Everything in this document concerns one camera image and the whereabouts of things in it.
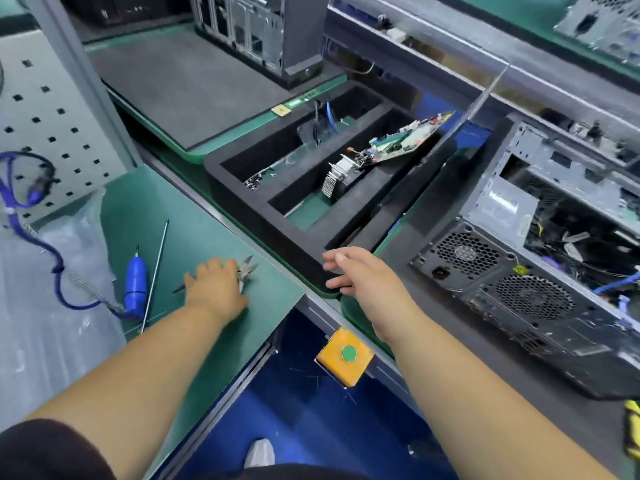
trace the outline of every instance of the blue electric screwdriver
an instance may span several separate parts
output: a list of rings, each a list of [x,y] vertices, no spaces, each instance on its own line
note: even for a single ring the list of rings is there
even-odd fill
[[[147,266],[140,257],[140,246],[136,246],[136,255],[127,266],[124,307],[131,318],[142,320],[147,304]]]

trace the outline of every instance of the yellow sticker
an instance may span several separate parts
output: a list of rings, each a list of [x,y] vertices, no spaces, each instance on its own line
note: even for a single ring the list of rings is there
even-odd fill
[[[523,274],[527,274],[529,272],[529,270],[527,268],[525,268],[524,266],[521,265],[517,265],[515,268],[513,268],[513,270],[518,273],[519,275],[523,275]]]
[[[286,107],[284,104],[279,104],[276,107],[271,109],[274,113],[276,113],[278,116],[286,116],[288,115],[288,113],[291,112],[291,110]]]

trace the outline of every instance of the white shoe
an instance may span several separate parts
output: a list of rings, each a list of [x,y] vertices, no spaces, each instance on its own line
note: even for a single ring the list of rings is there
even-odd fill
[[[276,453],[267,439],[254,442],[244,460],[244,468],[270,467],[276,464]]]

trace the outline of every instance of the pliers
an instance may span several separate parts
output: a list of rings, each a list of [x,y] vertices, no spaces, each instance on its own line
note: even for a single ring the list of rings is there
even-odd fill
[[[249,266],[249,263],[251,262],[251,259],[253,259],[253,255],[249,256],[247,259],[245,259],[242,262],[242,264],[240,266],[238,266],[236,277],[238,279],[240,293],[242,293],[242,290],[244,288],[244,282],[249,277],[249,275],[256,270],[256,268],[258,267],[258,264],[259,264],[259,263],[256,263],[256,264],[254,264],[252,266]],[[185,285],[183,283],[180,286],[178,286],[178,288],[173,290],[171,293],[178,293],[178,292],[184,290],[184,288],[185,288]]]

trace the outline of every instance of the plastic sheet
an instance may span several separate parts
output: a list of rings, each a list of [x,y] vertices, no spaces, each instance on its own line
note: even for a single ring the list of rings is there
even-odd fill
[[[100,208],[104,190],[73,217],[39,232],[65,265],[114,299]],[[0,232],[0,430],[22,420],[125,344],[119,320],[107,307],[73,311],[54,294],[54,260],[11,230]],[[62,277],[70,303],[92,298]]]

